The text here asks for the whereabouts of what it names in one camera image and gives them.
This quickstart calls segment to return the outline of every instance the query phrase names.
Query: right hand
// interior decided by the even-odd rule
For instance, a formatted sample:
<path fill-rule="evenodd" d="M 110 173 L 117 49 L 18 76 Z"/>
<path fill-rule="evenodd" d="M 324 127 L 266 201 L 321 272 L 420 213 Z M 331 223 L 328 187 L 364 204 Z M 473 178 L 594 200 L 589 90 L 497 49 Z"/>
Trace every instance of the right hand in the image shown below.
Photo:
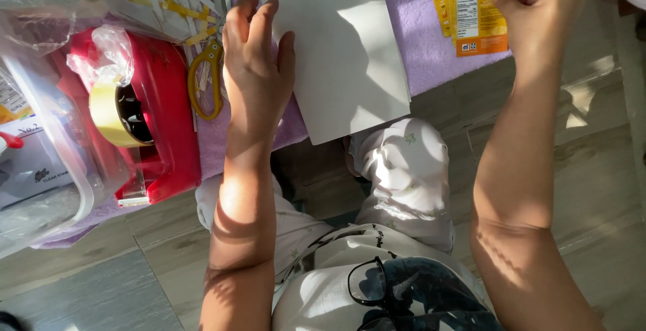
<path fill-rule="evenodd" d="M 560 65 L 583 0 L 492 0 L 505 16 L 516 65 Z"/>

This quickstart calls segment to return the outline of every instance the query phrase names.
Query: gray floor tile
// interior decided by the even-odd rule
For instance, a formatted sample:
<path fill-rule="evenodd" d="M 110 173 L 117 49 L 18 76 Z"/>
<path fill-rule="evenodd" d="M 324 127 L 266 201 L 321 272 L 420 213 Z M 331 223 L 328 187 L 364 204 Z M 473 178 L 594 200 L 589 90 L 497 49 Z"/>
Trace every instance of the gray floor tile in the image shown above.
<path fill-rule="evenodd" d="M 34 331 L 183 330 L 141 251 L 0 302 Z"/>

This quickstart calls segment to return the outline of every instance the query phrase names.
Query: purple cloth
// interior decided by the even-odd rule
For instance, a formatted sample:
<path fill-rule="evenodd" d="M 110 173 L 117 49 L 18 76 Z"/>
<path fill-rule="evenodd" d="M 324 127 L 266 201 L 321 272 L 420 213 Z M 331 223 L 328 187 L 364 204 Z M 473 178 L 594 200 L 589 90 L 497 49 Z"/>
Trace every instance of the purple cloth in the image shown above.
<path fill-rule="evenodd" d="M 510 52 L 502 52 L 457 58 L 456 48 L 451 44 L 451 39 L 442 35 L 432 0 L 386 0 L 386 4 L 412 96 L 511 55 Z M 228 102 L 225 102 L 222 112 L 214 120 L 204 121 L 198 118 L 202 178 L 212 177 L 223 170 L 226 128 L 229 119 L 230 106 Z M 300 142 L 307 136 L 305 123 L 298 110 L 298 105 L 292 97 L 274 138 L 274 149 Z M 87 218 L 78 224 L 57 236 L 44 239 L 41 244 L 34 247 L 69 247 L 89 231 L 88 227 L 95 226 L 111 217 L 139 209 L 118 208 L 114 199 L 111 198 L 102 206 L 94 209 Z"/>

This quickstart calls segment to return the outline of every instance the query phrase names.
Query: eyeglasses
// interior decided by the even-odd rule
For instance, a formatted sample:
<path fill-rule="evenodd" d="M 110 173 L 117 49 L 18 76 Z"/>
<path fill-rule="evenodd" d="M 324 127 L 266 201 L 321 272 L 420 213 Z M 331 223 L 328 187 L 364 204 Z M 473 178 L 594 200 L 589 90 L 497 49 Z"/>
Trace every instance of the eyeglasses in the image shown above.
<path fill-rule="evenodd" d="M 392 292 L 386 280 L 384 263 L 379 257 L 352 269 L 348 275 L 348 291 L 355 302 L 368 307 L 379 306 L 386 311 L 363 323 L 357 331 L 397 331 L 386 307 L 391 303 Z"/>

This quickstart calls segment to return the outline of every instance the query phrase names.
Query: plastic bag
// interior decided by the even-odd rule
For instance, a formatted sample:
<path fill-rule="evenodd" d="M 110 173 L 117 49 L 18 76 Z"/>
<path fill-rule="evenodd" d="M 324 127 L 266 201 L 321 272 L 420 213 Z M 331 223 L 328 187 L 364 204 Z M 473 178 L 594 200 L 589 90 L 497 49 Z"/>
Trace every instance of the plastic bag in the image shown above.
<path fill-rule="evenodd" d="M 107 13 L 104 0 L 0 0 L 0 9 L 16 17 L 15 32 L 30 33 L 4 37 L 41 55 L 63 46 L 72 34 L 95 25 Z"/>
<path fill-rule="evenodd" d="M 121 27 L 103 25 L 92 32 L 94 55 L 67 55 L 67 66 L 86 83 L 118 82 L 127 86 L 133 78 L 133 48 Z"/>

